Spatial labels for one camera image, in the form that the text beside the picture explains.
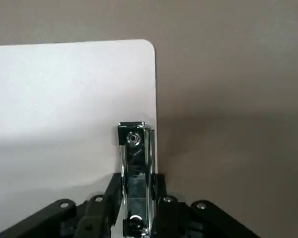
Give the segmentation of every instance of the white paper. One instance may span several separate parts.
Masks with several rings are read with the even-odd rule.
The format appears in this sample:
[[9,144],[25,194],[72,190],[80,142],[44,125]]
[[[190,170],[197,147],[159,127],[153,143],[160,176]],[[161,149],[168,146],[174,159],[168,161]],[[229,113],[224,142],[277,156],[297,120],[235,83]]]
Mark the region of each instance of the white paper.
[[0,46],[0,231],[120,170],[120,121],[156,127],[146,40]]

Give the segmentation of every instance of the gray background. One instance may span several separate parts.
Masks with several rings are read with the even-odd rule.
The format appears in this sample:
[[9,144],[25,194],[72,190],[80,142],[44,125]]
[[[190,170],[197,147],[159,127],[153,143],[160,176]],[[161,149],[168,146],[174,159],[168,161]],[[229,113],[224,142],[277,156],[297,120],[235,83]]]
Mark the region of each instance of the gray background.
[[134,38],[169,190],[298,238],[298,0],[0,0],[0,45]]

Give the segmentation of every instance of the bolt head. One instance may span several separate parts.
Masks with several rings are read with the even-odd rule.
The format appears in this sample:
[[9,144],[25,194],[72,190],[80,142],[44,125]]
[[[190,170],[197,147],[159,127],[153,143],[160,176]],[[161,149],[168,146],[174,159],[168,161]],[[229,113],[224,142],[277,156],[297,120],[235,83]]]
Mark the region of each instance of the bolt head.
[[60,207],[61,208],[67,208],[70,204],[68,202],[63,202],[61,203]]
[[96,198],[95,198],[95,202],[101,202],[102,200],[103,200],[102,197],[96,197]]
[[165,197],[163,200],[165,202],[172,202],[172,198],[171,197]]
[[197,208],[199,208],[200,210],[204,210],[204,209],[206,209],[206,205],[204,204],[204,203],[202,203],[202,202],[199,202],[198,204],[197,204]]

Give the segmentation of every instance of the screw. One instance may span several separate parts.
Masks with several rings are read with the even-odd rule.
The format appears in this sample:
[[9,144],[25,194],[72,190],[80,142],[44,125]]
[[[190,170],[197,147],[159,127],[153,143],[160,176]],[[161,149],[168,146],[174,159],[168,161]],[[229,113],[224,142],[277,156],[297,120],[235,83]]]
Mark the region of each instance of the screw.
[[171,197],[165,197],[163,200],[165,202],[172,202],[172,198]]
[[201,210],[204,210],[204,209],[206,209],[206,205],[204,204],[204,203],[202,203],[202,202],[199,202],[198,204],[197,204],[197,208],[199,208],[199,209],[201,209]]
[[127,135],[127,142],[131,147],[136,147],[140,144],[140,136],[138,133],[135,132],[129,132]]
[[60,204],[61,208],[67,208],[68,206],[69,206],[68,202],[63,202],[63,203]]
[[103,200],[102,197],[96,197],[96,198],[95,198],[95,202],[101,202],[102,200]]

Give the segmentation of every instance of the chrome clip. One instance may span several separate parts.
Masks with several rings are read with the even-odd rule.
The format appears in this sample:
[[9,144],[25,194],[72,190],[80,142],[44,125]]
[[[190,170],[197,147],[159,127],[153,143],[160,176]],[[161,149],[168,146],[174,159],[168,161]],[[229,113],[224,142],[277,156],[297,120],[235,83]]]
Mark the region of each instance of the chrome clip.
[[154,130],[144,122],[121,122],[118,138],[126,212],[123,233],[125,237],[147,237],[151,233],[155,211]]

